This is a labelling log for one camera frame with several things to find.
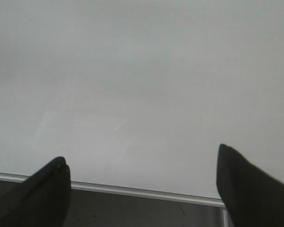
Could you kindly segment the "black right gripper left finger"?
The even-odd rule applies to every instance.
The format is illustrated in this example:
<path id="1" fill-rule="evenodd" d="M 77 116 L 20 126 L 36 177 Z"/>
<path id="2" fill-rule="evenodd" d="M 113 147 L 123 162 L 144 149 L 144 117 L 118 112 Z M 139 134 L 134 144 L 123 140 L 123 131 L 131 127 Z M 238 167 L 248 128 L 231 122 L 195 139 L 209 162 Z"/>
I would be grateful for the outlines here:
<path id="1" fill-rule="evenodd" d="M 56 157 L 0 196 L 0 227 L 61 227 L 71 201 L 71 171 Z"/>

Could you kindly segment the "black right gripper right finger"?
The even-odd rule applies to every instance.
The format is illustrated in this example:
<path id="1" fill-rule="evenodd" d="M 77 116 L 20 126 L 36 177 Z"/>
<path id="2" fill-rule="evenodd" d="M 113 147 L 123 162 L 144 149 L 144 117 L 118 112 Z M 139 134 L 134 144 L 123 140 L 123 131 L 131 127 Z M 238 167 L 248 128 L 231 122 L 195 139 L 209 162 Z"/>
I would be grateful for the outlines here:
<path id="1" fill-rule="evenodd" d="M 220 144 L 216 186 L 236 227 L 284 227 L 284 183 Z"/>

